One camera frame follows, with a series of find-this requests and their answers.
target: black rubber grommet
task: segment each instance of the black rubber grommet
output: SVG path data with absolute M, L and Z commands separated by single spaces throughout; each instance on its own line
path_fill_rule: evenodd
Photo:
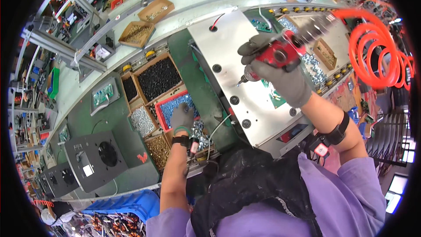
M 215 64 L 214 66 L 212 66 L 212 70 L 218 73 L 218 72 L 221 72 L 222 67 L 219 64 Z
M 229 102 L 233 105 L 237 105 L 239 103 L 239 98 L 236 96 L 231 96 L 231 98 L 229 98 Z
M 291 109 L 290 109 L 290 115 L 291 115 L 292 117 L 296 116 L 296 115 L 297 115 L 297 110 L 296 110 L 295 108 L 291 108 Z
M 249 128 L 251 126 L 251 122 L 249 119 L 244 119 L 243 122 L 241 123 L 241 125 L 243 126 L 243 128 Z

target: gray work glove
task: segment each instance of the gray work glove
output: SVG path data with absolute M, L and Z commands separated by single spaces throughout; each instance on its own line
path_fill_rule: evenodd
M 241 45 L 237 51 L 239 55 L 243 56 L 241 63 L 250 66 L 251 70 L 260 78 L 271 82 L 276 91 L 291 107 L 302 107 L 310 99 L 312 90 L 299 68 L 297 67 L 291 72 L 286 72 L 282 68 L 276 69 L 266 63 L 254 60 L 259 53 L 251 55 L 253 50 L 265 44 L 271 37 L 273 37 L 273 34 L 270 33 L 259 34 L 251 37 L 249 42 Z
M 187 131 L 189 135 L 191 134 L 194 120 L 193 114 L 194 108 L 189 108 L 187 103 L 180 103 L 178 107 L 174 109 L 173 116 L 171 116 L 170 119 L 171 128 L 174 129 L 174 135 L 180 131 Z

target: fan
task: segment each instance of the fan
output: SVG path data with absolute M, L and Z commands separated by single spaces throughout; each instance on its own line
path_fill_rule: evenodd
M 75 182 L 75 176 L 73 172 L 69 168 L 65 168 L 61 171 L 63 175 L 63 180 L 66 182 L 67 185 L 72 185 Z
M 106 141 L 103 141 L 99 144 L 98 153 L 101 157 L 101 160 L 104 164 L 109 167 L 115 167 L 118 162 L 117 151 L 114 147 Z

